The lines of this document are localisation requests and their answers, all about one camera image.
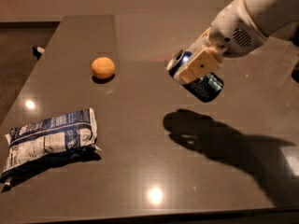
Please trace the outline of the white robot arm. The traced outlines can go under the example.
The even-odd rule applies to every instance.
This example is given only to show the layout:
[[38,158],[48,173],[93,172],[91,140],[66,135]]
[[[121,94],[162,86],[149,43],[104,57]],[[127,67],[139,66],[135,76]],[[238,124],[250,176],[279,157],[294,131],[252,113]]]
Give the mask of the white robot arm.
[[189,47],[169,62],[175,81],[189,84],[221,68],[224,58],[245,56],[299,20],[299,0],[234,0]]

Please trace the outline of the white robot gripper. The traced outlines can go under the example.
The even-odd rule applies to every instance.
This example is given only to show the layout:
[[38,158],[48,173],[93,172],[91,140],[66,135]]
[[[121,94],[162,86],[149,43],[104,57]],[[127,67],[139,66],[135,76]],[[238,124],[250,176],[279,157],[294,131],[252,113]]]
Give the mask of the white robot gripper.
[[[267,39],[250,16],[246,1],[234,0],[216,16],[210,29],[173,57],[173,79],[179,84],[189,84],[220,69],[223,56],[246,56]],[[210,47],[211,43],[223,56]]]

